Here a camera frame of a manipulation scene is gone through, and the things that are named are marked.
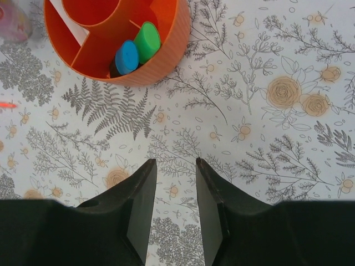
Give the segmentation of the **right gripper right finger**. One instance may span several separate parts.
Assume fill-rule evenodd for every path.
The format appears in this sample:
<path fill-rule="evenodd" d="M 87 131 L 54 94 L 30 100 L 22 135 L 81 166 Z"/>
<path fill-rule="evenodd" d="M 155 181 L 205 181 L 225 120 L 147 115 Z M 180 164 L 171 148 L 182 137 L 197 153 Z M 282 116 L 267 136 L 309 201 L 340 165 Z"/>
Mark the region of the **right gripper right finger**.
<path fill-rule="evenodd" d="M 261 202 L 196 160 L 206 265 L 353 265 L 353 201 Z"/>

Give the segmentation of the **blue black highlighter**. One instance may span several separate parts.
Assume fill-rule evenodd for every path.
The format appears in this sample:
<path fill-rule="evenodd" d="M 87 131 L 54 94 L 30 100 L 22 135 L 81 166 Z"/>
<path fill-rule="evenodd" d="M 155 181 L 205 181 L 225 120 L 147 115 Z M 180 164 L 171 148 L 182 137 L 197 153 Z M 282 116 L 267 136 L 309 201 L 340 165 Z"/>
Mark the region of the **blue black highlighter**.
<path fill-rule="evenodd" d="M 116 51 L 110 63 L 109 73 L 111 78 L 130 74 L 135 71 L 139 64 L 139 54 L 135 43 L 126 40 Z"/>

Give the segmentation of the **orange pen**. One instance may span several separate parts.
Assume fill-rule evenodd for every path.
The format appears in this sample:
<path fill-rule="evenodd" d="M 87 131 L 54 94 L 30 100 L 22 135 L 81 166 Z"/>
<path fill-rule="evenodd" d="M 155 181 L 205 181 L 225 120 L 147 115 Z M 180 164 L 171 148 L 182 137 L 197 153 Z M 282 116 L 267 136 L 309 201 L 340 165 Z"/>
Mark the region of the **orange pen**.
<path fill-rule="evenodd" d="M 12 109 L 16 107 L 17 107 L 16 104 L 12 104 L 12 103 L 0 103 L 0 108 Z"/>

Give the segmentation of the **pink capped pen tube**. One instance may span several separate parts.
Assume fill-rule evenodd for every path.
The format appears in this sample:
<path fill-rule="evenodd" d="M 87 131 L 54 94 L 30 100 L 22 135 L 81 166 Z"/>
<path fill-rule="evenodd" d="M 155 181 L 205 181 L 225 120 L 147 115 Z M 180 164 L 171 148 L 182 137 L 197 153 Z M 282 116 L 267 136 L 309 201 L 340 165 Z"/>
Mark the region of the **pink capped pen tube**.
<path fill-rule="evenodd" d="M 25 42 L 33 33 L 24 10 L 14 1 L 1 1 L 1 38 L 8 42 Z"/>

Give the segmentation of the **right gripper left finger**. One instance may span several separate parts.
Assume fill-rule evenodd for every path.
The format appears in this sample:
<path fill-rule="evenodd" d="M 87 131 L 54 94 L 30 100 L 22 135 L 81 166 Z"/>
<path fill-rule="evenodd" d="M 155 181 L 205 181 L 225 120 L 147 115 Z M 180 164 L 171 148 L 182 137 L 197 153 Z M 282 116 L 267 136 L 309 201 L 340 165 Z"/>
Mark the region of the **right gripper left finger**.
<path fill-rule="evenodd" d="M 77 207 L 52 199 L 1 201 L 2 265 L 144 265 L 157 166 Z"/>

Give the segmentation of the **blue capped white marker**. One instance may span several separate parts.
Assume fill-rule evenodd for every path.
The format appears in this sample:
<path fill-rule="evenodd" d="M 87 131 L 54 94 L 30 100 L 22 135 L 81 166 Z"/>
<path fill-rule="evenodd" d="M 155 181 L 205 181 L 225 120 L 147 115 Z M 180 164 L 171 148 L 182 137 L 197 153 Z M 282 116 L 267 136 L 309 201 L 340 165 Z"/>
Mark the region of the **blue capped white marker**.
<path fill-rule="evenodd" d="M 72 36 L 75 38 L 77 43 L 82 46 L 85 39 L 87 38 L 89 31 L 79 26 L 76 22 L 69 18 L 66 11 L 64 10 L 64 6 L 61 0 L 50 0 L 50 3 L 54 7 L 54 9 L 59 14 L 60 18 L 67 26 Z"/>

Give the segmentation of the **orange round organizer container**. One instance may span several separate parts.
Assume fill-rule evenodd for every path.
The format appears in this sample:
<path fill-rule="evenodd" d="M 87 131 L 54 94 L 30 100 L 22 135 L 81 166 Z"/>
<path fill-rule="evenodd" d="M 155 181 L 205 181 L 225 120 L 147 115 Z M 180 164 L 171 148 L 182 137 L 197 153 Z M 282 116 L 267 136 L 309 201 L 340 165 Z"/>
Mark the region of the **orange round organizer container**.
<path fill-rule="evenodd" d="M 49 40 L 61 60 L 78 74 L 116 85 L 147 86 L 178 65 L 187 48 L 190 13 L 186 1 L 62 1 L 70 19 L 89 31 L 80 46 L 50 1 L 44 1 Z M 156 25 L 161 47 L 143 66 L 111 78 L 109 65 L 124 41 L 133 40 L 144 22 Z"/>

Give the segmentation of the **green black highlighter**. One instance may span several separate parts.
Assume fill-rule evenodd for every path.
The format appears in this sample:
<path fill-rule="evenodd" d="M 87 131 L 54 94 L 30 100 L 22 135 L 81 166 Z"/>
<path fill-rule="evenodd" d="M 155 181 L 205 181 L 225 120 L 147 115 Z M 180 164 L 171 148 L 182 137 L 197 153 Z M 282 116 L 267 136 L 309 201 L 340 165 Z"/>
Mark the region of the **green black highlighter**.
<path fill-rule="evenodd" d="M 144 22 L 134 39 L 138 50 L 139 63 L 148 62 L 160 49 L 161 40 L 156 26 L 152 22 Z"/>

